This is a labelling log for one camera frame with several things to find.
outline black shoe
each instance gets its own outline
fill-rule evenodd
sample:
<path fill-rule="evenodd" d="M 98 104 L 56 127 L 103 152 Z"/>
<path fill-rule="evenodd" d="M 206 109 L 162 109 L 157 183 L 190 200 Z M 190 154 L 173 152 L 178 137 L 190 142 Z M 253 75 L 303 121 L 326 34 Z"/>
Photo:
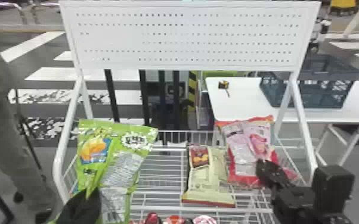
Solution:
<path fill-rule="evenodd" d="M 13 201 L 15 203 L 21 203 L 24 200 L 24 195 L 22 195 L 21 193 L 19 193 L 18 191 L 14 194 L 13 197 Z"/>
<path fill-rule="evenodd" d="M 53 209 L 46 209 L 45 211 L 41 211 L 35 215 L 35 223 L 36 224 L 43 224 L 46 223 L 51 214 L 53 213 Z"/>

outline blue plastic crate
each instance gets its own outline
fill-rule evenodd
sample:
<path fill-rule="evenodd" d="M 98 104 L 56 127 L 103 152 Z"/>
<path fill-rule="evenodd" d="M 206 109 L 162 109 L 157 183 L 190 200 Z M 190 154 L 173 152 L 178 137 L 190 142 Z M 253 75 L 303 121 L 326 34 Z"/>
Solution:
<path fill-rule="evenodd" d="M 271 106 L 279 107 L 290 73 L 260 72 L 262 89 Z M 305 59 L 298 78 L 305 108 L 342 108 L 359 70 L 330 55 Z"/>

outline packaged food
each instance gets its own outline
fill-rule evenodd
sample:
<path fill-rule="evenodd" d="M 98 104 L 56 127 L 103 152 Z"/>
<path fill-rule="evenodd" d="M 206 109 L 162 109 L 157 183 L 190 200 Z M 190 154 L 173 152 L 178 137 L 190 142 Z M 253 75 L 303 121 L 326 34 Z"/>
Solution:
<path fill-rule="evenodd" d="M 273 116 L 254 117 L 242 121 L 245 140 L 256 159 L 271 160 L 271 124 Z"/>
<path fill-rule="evenodd" d="M 170 216 L 164 222 L 164 224 L 184 224 L 184 223 L 185 223 L 185 219 L 179 216 Z"/>
<path fill-rule="evenodd" d="M 256 161 L 259 158 L 269 161 L 277 159 L 270 141 L 272 122 L 273 117 L 267 116 L 219 124 L 228 145 L 229 182 L 251 187 L 259 186 L 256 177 Z"/>
<path fill-rule="evenodd" d="M 182 202 L 219 207 L 235 206 L 227 185 L 224 154 L 219 148 L 197 145 L 188 147 L 188 184 L 182 195 Z"/>
<path fill-rule="evenodd" d="M 86 189 L 86 198 L 99 186 L 111 154 L 112 138 L 116 135 L 108 126 L 92 120 L 80 120 L 75 169 L 78 177 L 77 191 Z"/>
<path fill-rule="evenodd" d="M 78 128 L 78 190 L 99 187 L 103 223 L 128 223 L 138 171 L 157 129 L 98 120 L 80 120 Z"/>
<path fill-rule="evenodd" d="M 261 186 L 256 176 L 256 159 L 250 163 L 238 164 L 235 162 L 234 155 L 230 149 L 228 149 L 228 157 L 230 159 L 228 165 L 228 182 L 240 183 L 251 188 Z M 271 151 L 271 161 L 275 163 L 278 161 L 277 154 L 274 150 Z"/>
<path fill-rule="evenodd" d="M 193 219 L 194 224 L 217 224 L 217 221 L 210 216 L 197 216 Z"/>
<path fill-rule="evenodd" d="M 137 187 L 138 171 L 152 150 L 158 131 L 152 127 L 120 123 L 109 123 L 109 126 L 114 129 L 116 137 L 112 139 L 113 150 L 101 180 L 100 191 L 110 206 L 105 207 L 103 223 L 128 223 L 130 198 Z"/>

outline chips bag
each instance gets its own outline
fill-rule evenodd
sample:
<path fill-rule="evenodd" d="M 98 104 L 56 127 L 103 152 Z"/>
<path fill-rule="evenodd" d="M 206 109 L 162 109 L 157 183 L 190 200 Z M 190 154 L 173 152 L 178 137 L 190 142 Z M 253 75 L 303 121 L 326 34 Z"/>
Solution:
<path fill-rule="evenodd" d="M 78 128 L 78 191 L 99 187 L 103 223 L 128 223 L 138 171 L 158 130 L 98 120 L 80 120 Z"/>
<path fill-rule="evenodd" d="M 86 189 L 86 198 L 99 186 L 107 169 L 113 138 L 113 128 L 96 120 L 80 120 L 75 169 L 78 177 L 77 191 Z"/>
<path fill-rule="evenodd" d="M 188 147 L 189 174 L 182 202 L 234 207 L 235 201 L 227 185 L 225 152 L 218 148 L 191 145 Z"/>

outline green snack bag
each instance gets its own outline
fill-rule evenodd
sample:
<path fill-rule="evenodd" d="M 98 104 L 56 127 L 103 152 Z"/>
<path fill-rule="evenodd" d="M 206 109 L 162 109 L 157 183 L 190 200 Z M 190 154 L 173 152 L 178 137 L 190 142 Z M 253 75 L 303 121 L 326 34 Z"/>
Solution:
<path fill-rule="evenodd" d="M 104 224 L 129 222 L 131 195 L 137 187 L 139 168 L 153 148 L 158 130 L 147 126 L 109 123 L 113 137 L 109 165 L 101 180 Z"/>
<path fill-rule="evenodd" d="M 100 179 L 106 171 L 112 138 L 117 135 L 111 127 L 96 120 L 80 120 L 78 129 L 78 157 L 75 166 L 78 191 L 86 189 L 88 198 L 99 186 Z"/>

